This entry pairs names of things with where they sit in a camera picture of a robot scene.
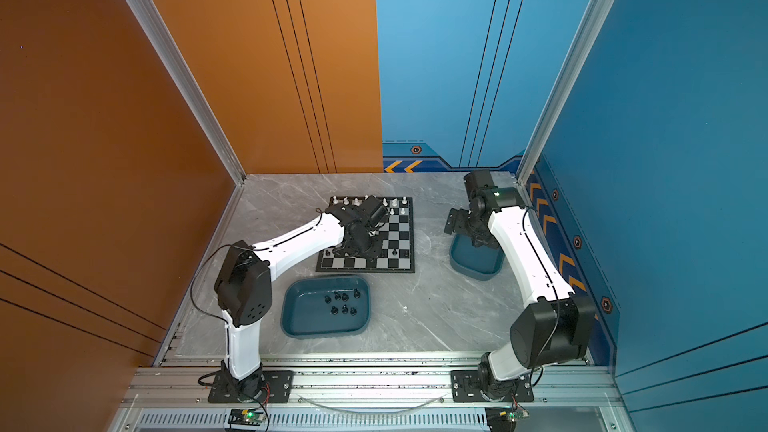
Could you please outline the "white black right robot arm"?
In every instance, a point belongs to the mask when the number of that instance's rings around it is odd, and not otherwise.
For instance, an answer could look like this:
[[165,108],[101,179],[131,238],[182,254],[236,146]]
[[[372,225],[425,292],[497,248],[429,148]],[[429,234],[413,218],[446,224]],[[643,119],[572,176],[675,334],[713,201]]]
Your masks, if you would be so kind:
[[596,306],[558,272],[535,210],[518,189],[497,186],[487,170],[463,181],[469,206],[451,209],[444,231],[502,251],[525,305],[505,345],[481,357],[479,389],[489,401],[515,400],[534,370],[586,357]]

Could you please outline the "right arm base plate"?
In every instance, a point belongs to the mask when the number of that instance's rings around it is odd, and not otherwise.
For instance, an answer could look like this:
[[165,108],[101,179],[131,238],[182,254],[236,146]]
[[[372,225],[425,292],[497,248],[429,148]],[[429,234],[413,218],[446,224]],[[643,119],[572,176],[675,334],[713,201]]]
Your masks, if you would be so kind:
[[475,370],[452,370],[451,392],[456,403],[532,403],[534,401],[530,375],[496,381]]

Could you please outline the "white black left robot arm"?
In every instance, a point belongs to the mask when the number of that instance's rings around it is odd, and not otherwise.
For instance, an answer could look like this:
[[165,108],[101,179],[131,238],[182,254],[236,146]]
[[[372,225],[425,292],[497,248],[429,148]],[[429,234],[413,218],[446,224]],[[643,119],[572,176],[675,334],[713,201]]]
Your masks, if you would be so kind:
[[390,215],[384,199],[336,203],[317,211],[310,222],[277,238],[249,245],[225,244],[213,289],[220,313],[203,311],[224,323],[225,359],[214,375],[219,394],[230,401],[263,403],[267,379],[259,353],[260,322],[273,303],[272,283],[293,266],[328,248],[354,257],[376,258],[383,239],[378,231]]

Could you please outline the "teal tray with white pieces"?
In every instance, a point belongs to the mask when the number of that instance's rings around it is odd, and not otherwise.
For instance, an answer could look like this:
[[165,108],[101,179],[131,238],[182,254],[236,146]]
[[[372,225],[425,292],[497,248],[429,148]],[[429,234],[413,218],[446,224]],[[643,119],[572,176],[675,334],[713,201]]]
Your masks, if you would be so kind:
[[466,277],[488,281],[502,269],[505,260],[501,249],[475,247],[465,235],[455,235],[449,250],[451,267]]

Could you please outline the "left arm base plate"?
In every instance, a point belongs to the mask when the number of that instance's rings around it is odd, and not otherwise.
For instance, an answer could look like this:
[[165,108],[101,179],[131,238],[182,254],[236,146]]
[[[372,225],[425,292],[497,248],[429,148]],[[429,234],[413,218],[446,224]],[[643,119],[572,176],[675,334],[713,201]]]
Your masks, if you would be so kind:
[[207,401],[209,403],[284,404],[289,401],[294,372],[291,370],[263,371],[259,369],[241,380],[226,369],[213,375]]

